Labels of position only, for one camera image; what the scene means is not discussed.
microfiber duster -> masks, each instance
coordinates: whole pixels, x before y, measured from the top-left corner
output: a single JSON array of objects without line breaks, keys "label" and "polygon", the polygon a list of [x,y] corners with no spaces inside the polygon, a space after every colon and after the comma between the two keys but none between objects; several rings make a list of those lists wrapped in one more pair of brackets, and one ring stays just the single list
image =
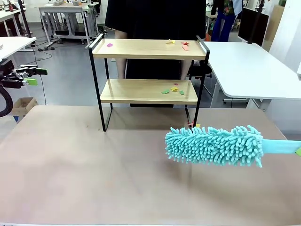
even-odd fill
[{"label": "microfiber duster", "polygon": [[173,129],[166,134],[166,154],[177,162],[262,167],[265,153],[293,154],[301,141],[267,140],[252,126],[236,126],[231,132],[205,127]]}]

black monitor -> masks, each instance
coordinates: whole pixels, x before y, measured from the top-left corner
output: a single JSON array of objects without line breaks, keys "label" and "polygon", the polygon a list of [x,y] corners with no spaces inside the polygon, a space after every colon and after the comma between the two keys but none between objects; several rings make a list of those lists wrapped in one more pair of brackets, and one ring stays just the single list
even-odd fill
[{"label": "black monitor", "polygon": [[[257,13],[258,12],[254,10],[243,8],[239,32],[238,32],[238,36],[240,38],[246,41],[250,40]],[[256,26],[256,30],[254,32],[254,36],[252,40],[253,43],[256,43],[259,46],[262,46],[265,31],[268,25],[268,20],[269,20],[268,15],[260,13],[258,24]]]}]

shelf board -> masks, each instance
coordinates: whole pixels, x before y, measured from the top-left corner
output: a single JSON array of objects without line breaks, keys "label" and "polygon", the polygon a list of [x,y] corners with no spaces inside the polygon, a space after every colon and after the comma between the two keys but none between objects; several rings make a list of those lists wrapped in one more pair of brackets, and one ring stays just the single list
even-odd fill
[{"label": "shelf board", "polygon": [[[184,91],[172,92],[175,86]],[[168,94],[161,92],[169,89]],[[196,105],[197,94],[190,80],[108,79],[101,94],[102,103]]]},{"label": "shelf board", "polygon": [[[93,50],[98,58],[204,60],[206,53],[194,40],[102,39]],[[188,42],[188,51],[181,42]]]}]

two-tier shelf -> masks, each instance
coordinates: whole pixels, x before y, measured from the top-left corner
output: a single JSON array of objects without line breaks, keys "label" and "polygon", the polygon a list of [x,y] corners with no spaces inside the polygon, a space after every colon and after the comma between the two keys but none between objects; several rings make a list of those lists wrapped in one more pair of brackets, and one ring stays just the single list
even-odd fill
[{"label": "two-tier shelf", "polygon": [[[103,130],[106,131],[109,125],[113,103],[127,104],[173,104],[185,105],[188,122],[190,121],[187,105],[196,105],[194,116],[194,126],[197,122],[198,109],[201,101],[205,70],[200,74],[201,86],[198,95],[196,94],[189,80],[145,80],[145,79],[110,79],[107,58],[125,59],[174,59],[174,60],[200,60],[207,65],[209,60],[209,49],[197,36],[197,40],[141,40],[141,39],[105,39],[103,34],[89,46],[89,55],[92,65],[96,95]],[[183,43],[189,43],[188,49],[183,48]],[[104,58],[107,82],[100,94],[95,58]],[[161,92],[170,89],[177,83],[179,90],[184,91],[184,95],[170,91],[168,94]],[[102,103],[110,103],[111,111],[107,120],[104,120]]]}]

pink felt piece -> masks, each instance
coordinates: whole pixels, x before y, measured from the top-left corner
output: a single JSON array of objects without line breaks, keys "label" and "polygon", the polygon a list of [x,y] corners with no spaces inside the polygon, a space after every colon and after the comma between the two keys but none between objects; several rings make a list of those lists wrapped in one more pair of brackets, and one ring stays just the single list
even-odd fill
[{"label": "pink felt piece", "polygon": [[188,125],[189,125],[189,126],[193,126],[193,123],[194,123],[194,120],[192,121],[192,123],[189,123]]},{"label": "pink felt piece", "polygon": [[183,48],[185,51],[189,51],[188,46],[182,46],[182,48]]}]

